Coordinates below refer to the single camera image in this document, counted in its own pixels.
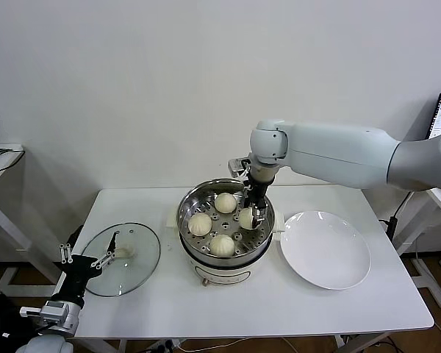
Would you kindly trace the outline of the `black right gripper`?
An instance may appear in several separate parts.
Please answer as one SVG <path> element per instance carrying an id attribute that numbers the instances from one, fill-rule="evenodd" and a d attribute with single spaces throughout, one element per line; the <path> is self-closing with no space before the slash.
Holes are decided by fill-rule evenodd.
<path id="1" fill-rule="evenodd" d="M 251 228 L 256 229 L 265 220 L 265 195 L 268 183 L 255 180 L 252 175 L 248 175 L 243 184 L 242 210 L 251 207 Z"/>

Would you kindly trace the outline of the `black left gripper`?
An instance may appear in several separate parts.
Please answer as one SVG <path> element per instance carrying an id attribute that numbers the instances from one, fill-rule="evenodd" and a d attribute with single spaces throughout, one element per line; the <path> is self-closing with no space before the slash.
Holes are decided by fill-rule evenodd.
<path id="1" fill-rule="evenodd" d="M 98 259 L 84 255 L 72 257 L 73 248 L 83 227 L 80 225 L 66 243 L 60 244 L 61 263 L 67 264 L 64 268 L 65 279 L 60 288 L 62 300 L 83 300 L 89 280 L 100 275 L 100 270 L 97 268 L 104 268 L 115 259 L 117 232 L 113 233 L 107 250 Z"/>

